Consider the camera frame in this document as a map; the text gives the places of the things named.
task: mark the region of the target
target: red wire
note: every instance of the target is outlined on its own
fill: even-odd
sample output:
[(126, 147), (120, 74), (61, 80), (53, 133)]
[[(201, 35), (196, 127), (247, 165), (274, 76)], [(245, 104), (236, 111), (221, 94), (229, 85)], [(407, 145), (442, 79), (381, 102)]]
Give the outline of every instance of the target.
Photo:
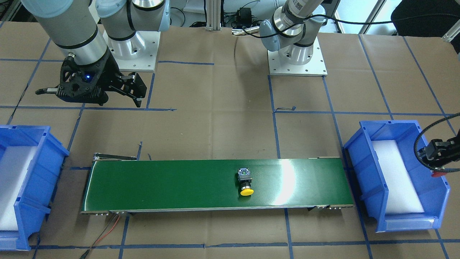
[(101, 238), (97, 239), (96, 242), (94, 242), (94, 244), (96, 244), (97, 242), (101, 241), (108, 234), (110, 234), (110, 232), (112, 232), (112, 230), (115, 228), (115, 226), (116, 226), (116, 224), (118, 223), (119, 220), (120, 220), (120, 216), (118, 216), (118, 218), (116, 219), (115, 224), (112, 226), (112, 228), (107, 233), (105, 233), (105, 235), (103, 235)]

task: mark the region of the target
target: light blue joint cap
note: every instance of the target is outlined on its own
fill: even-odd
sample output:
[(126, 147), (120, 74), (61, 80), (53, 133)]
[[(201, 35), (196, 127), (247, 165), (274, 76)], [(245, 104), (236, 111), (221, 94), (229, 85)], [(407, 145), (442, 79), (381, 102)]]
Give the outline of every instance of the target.
[[(326, 10), (324, 9), (324, 7), (322, 5), (319, 5), (311, 15), (315, 15), (315, 14), (322, 14), (322, 15), (326, 15)], [(312, 21), (315, 21), (317, 23), (324, 23), (326, 21), (326, 18), (325, 17), (321, 17), (321, 16), (318, 16), (318, 17), (313, 17), (311, 18), (310, 20)]]
[(163, 9), (163, 16), (161, 17), (161, 22), (158, 31), (169, 30), (169, 16), (169, 0), (165, 0), (165, 8)]
[[(271, 24), (269, 20), (265, 20), (260, 24), (259, 26), (260, 36), (268, 36), (268, 35), (272, 35), (275, 33), (276, 33), (275, 28), (273, 28), (273, 25)], [(265, 48), (268, 49), (269, 51), (277, 51), (280, 49), (279, 35), (272, 36), (269, 38), (263, 38), (261, 40)]]
[(100, 18), (114, 15), (126, 4), (126, 0), (96, 0), (96, 11)]
[(21, 0), (21, 2), (34, 16), (52, 18), (67, 11), (74, 0)]

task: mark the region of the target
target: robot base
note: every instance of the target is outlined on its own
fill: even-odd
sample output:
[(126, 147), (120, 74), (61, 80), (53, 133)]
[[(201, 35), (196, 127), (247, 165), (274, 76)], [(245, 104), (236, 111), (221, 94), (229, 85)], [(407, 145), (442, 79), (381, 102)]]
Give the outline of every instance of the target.
[[(156, 56), (158, 46), (160, 45), (160, 32), (158, 31), (140, 31), (145, 40), (145, 54), (136, 59), (118, 59), (114, 56), (120, 71), (137, 71), (137, 72), (155, 72)], [(105, 42), (109, 42), (107, 33), (104, 32)]]
[(313, 43), (314, 53), (305, 65), (293, 65), (280, 59), (277, 51), (268, 51), (268, 65), (272, 76), (322, 77), (328, 74), (318, 39)]

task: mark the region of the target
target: white foam pad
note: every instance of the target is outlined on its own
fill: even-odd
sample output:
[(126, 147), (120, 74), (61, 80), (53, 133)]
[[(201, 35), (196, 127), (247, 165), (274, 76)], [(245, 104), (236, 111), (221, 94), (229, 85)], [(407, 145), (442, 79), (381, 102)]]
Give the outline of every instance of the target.
[(389, 190), (385, 214), (425, 212), (396, 141), (372, 141), (372, 145), (379, 157), (379, 164)]
[(14, 202), (37, 146), (7, 147), (0, 159), (0, 230), (17, 231)]

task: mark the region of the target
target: wire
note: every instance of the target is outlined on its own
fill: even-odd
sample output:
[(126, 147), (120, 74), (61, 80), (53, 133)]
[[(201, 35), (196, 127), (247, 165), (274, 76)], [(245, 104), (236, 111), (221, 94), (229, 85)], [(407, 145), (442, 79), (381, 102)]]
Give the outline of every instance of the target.
[(460, 112), (459, 113), (456, 113), (454, 115), (451, 115), (451, 116), (448, 116), (448, 117), (445, 117), (445, 118), (442, 118), (440, 120), (437, 120), (433, 123), (431, 123), (428, 127), (426, 127), (424, 130), (422, 130), (422, 132), (420, 132), (420, 134), (417, 136), (417, 138), (415, 139), (415, 143), (414, 143), (414, 154), (415, 154), (415, 157), (417, 158), (417, 160), (426, 168), (430, 169), (430, 170), (433, 170), (433, 171), (436, 171), (436, 172), (440, 172), (440, 173), (452, 173), (452, 172), (458, 172), (460, 171), (460, 168), (450, 168), (450, 169), (438, 169), (438, 168), (435, 168), (435, 167), (432, 167), (432, 166), (429, 166), (428, 164), (426, 164), (425, 162), (423, 162), (422, 158), (419, 156), (419, 153), (418, 153), (418, 150), (417, 150), (417, 146), (419, 144), (419, 140), (420, 138), (422, 138), (422, 135), (429, 129), (431, 129), (432, 127), (434, 127), (435, 125), (443, 122), (443, 121), (446, 121), (446, 120), (449, 120), (449, 119), (452, 119), (452, 118), (455, 118), (455, 117), (458, 117), (460, 116)]
[(177, 8), (177, 7), (171, 7), (171, 9), (179, 10), (182, 13), (182, 15), (184, 16), (184, 22), (181, 25), (181, 27), (182, 27), (185, 24), (185, 13), (182, 10), (180, 10), (179, 8)]
[(113, 216), (113, 218), (112, 218), (111, 220), (109, 220), (109, 222), (108, 222), (107, 225), (105, 226), (104, 230), (102, 230), (101, 234), (98, 236), (98, 238), (96, 239), (96, 241), (94, 241), (93, 244), (92, 244), (92, 245), (91, 245), (91, 246), (80, 256), (80, 259), (85, 259), (85, 258), (88, 256), (88, 254), (89, 254), (89, 252), (91, 251), (91, 249), (94, 247), (94, 245), (95, 245), (98, 241), (100, 241), (102, 238), (104, 238), (104, 237), (107, 235), (107, 234), (106, 234), (104, 237), (101, 238), (102, 234), (104, 234), (104, 232), (107, 230), (107, 228), (109, 228), (110, 223), (112, 223), (112, 221), (114, 221), (114, 219), (115, 219), (117, 216), (118, 216), (117, 221), (115, 222), (115, 224), (114, 224), (114, 226), (112, 227), (112, 229), (115, 227), (115, 225), (118, 223), (118, 220), (120, 219), (120, 216), (117, 215), (117, 214), (115, 214), (115, 215)]
[(245, 5), (243, 5), (241, 8), (244, 8), (245, 6), (247, 6), (247, 5), (251, 4), (251, 3), (255, 3), (255, 2), (260, 2), (260, 0), (251, 1), (251, 2), (249, 2), (249, 3), (245, 4)]
[[(340, 23), (344, 23), (344, 24), (359, 24), (359, 25), (372, 25), (372, 24), (390, 24), (390, 23), (393, 23), (393, 22), (401, 22), (401, 21), (406, 21), (406, 20), (411, 20), (411, 19), (417, 19), (417, 18), (423, 18), (423, 17), (433, 17), (433, 16), (445, 16), (445, 17), (452, 17), (452, 18), (457, 18), (457, 19), (460, 19), (460, 16), (458, 15), (454, 15), (454, 14), (448, 14), (448, 13), (431, 13), (431, 14), (422, 14), (422, 15), (417, 15), (417, 16), (411, 16), (411, 17), (406, 17), (406, 18), (401, 18), (401, 19), (395, 19), (395, 20), (391, 20), (391, 21), (383, 21), (383, 22), (372, 22), (372, 23), (360, 23), (360, 22), (349, 22), (349, 21), (344, 21), (344, 20), (339, 20), (337, 18), (334, 18), (332, 16), (327, 16), (327, 15), (323, 15), (323, 14), (315, 14), (315, 15), (311, 15), (307, 18), (305, 18), (305, 21), (308, 20), (308, 19), (311, 19), (311, 18), (314, 18), (314, 17), (324, 17), (324, 18), (327, 18), (327, 19), (331, 19), (335, 22), (340, 22)], [(249, 33), (247, 32), (244, 28), (242, 28), (242, 30), (247, 34), (247, 35), (250, 35), (252, 37), (255, 37), (255, 38), (258, 38), (258, 39), (264, 39), (264, 38), (270, 38), (270, 37), (273, 37), (273, 36), (276, 36), (276, 35), (280, 35), (282, 32), (294, 27), (295, 25), (297, 24), (293, 24), (289, 27), (287, 27), (286, 29), (282, 30), (282, 31), (278, 31), (277, 33), (275, 34), (272, 34), (272, 35), (267, 35), (267, 36), (256, 36), (254, 35), (253, 33)]]

